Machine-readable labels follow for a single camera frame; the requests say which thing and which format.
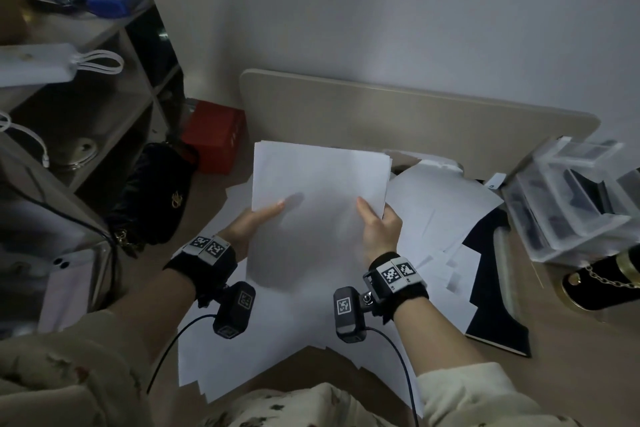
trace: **forearm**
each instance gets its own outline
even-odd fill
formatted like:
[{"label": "forearm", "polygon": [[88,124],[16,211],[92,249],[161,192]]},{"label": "forearm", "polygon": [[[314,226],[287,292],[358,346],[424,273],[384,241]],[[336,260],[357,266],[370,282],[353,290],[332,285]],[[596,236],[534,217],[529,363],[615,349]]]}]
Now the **forearm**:
[{"label": "forearm", "polygon": [[109,309],[140,334],[153,362],[174,336],[195,296],[191,280],[175,270],[165,269]]},{"label": "forearm", "polygon": [[485,361],[426,298],[402,303],[394,314],[394,323],[417,376]]}]

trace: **wrist-mounted device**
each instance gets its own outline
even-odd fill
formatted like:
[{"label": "wrist-mounted device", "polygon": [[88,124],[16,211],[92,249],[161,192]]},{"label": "wrist-mounted device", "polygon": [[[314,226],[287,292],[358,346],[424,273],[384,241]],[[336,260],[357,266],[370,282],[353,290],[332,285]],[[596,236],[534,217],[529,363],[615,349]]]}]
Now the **wrist-mounted device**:
[{"label": "wrist-mounted device", "polygon": [[236,252],[217,235],[195,237],[164,266],[193,282],[198,307],[208,307],[211,301],[220,303],[213,331],[228,339],[245,331],[255,299],[255,289],[250,284],[239,281],[227,285],[236,267]]},{"label": "wrist-mounted device", "polygon": [[363,278],[368,292],[359,294],[355,287],[342,287],[333,294],[335,331],[344,342],[364,341],[366,312],[381,316],[386,324],[404,301],[429,298],[425,283],[412,264],[394,252],[373,261]]}]

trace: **wooden desk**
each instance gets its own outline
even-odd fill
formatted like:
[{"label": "wooden desk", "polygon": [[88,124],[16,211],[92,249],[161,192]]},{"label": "wooden desk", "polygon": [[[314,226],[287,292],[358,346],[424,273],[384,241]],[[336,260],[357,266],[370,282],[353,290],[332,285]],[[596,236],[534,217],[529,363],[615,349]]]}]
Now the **wooden desk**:
[{"label": "wooden desk", "polygon": [[[245,140],[230,176],[196,174],[184,219],[172,240],[147,247],[140,260],[124,267],[131,286],[139,286],[161,269],[171,254],[220,210],[226,199],[225,188],[244,182],[251,172],[252,146]],[[522,322],[531,332],[533,358],[474,344],[488,360],[499,362],[518,390],[530,395],[549,414],[571,416],[585,426],[637,425],[640,334],[567,309],[550,281],[550,273],[562,275],[563,270],[541,264],[534,269],[515,232],[510,240],[516,293]],[[364,406],[389,421],[410,425],[404,404],[372,374],[354,369],[332,351],[306,348],[207,405],[196,383],[177,387],[174,348],[150,396],[154,420],[158,427],[194,426],[221,403],[244,392],[256,388],[289,391],[327,381],[350,391]]]}]

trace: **white cable loop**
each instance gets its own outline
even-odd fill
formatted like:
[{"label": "white cable loop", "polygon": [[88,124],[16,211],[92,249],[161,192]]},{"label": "white cable loop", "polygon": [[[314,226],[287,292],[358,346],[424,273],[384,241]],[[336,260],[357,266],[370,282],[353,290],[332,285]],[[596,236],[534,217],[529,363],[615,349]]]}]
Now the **white cable loop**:
[{"label": "white cable loop", "polygon": [[40,139],[40,136],[30,128],[18,125],[17,123],[13,123],[11,121],[11,115],[0,110],[0,131],[7,131],[8,128],[14,128],[15,130],[23,131],[29,137],[36,140],[36,142],[42,147],[42,165],[43,167],[49,167],[49,154],[47,153],[47,146],[44,143],[44,140]]},{"label": "white cable loop", "polygon": [[[117,66],[105,66],[102,64],[91,63],[94,59],[113,59],[118,63]],[[104,75],[117,75],[124,68],[124,59],[113,51],[95,50],[85,54],[78,54],[74,59],[78,70],[94,71],[95,73],[103,73]]]}]

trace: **patterned clothing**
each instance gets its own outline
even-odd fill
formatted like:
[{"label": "patterned clothing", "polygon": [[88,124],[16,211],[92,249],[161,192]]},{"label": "patterned clothing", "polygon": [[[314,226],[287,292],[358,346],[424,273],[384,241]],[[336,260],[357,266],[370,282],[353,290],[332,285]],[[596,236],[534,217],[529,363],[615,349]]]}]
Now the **patterned clothing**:
[{"label": "patterned clothing", "polygon": [[[60,333],[0,342],[0,427],[145,427],[147,354],[137,334],[108,311]],[[579,427],[544,415],[517,393],[496,363],[418,378],[425,420],[438,427]],[[391,427],[329,383],[290,393],[254,391],[200,427]]]}]

